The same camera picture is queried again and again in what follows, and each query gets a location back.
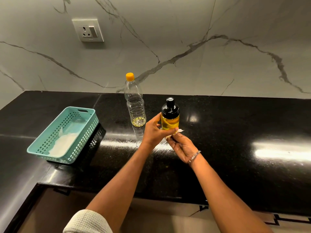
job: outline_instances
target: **yellow liquid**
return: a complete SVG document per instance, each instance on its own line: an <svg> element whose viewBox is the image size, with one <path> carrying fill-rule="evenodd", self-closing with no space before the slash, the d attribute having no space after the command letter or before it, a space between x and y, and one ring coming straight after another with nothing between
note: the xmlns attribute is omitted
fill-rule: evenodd
<svg viewBox="0 0 311 233"><path fill-rule="evenodd" d="M138 117L138 118L134 118L132 119L132 124L135 127L141 127L146 123L146 119L144 117Z"/></svg>
<svg viewBox="0 0 311 233"><path fill-rule="evenodd" d="M168 130L179 126L179 115L174 119L166 119L161 115L162 129Z"/></svg>

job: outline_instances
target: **black cap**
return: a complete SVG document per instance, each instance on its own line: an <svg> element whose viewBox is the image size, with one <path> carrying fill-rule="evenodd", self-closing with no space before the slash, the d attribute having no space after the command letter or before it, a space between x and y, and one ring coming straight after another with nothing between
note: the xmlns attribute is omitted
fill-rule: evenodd
<svg viewBox="0 0 311 233"><path fill-rule="evenodd" d="M175 104L175 100L172 97L166 99L166 104L161 109L162 116L166 119L174 119L179 115L179 107Z"/></svg>

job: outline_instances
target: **bottle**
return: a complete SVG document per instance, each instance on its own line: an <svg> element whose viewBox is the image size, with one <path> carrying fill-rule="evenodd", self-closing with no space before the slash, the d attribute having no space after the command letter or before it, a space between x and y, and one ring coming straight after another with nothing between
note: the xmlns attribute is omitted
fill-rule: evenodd
<svg viewBox="0 0 311 233"><path fill-rule="evenodd" d="M124 97L127 100L127 108L130 113L131 122L135 127L141 127L146 123L144 100L142 89L135 83L133 73L126 74Z"/></svg>
<svg viewBox="0 0 311 233"><path fill-rule="evenodd" d="M168 97L161 109L162 129L168 130L179 126L179 107L174 98Z"/></svg>

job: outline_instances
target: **waffle-textured sleeve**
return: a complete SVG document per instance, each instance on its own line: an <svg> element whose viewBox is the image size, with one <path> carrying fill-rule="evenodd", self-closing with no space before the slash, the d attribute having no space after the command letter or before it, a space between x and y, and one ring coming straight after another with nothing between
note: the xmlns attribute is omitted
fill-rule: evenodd
<svg viewBox="0 0 311 233"><path fill-rule="evenodd" d="M112 230L102 215L83 209L70 219L63 233L112 233Z"/></svg>

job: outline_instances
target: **person's left hand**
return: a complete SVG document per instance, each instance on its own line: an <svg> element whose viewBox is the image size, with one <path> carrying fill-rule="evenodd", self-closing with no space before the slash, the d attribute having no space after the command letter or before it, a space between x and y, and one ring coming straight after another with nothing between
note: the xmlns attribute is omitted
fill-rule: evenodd
<svg viewBox="0 0 311 233"><path fill-rule="evenodd" d="M142 139L142 145L146 145L148 148L153 150L160 141L169 135L174 134L178 131L177 128L172 128L169 130L160 130L159 127L161 126L158 124L158 121L161 119L161 113L158 113L155 117L149 120L146 123L144 137Z"/></svg>

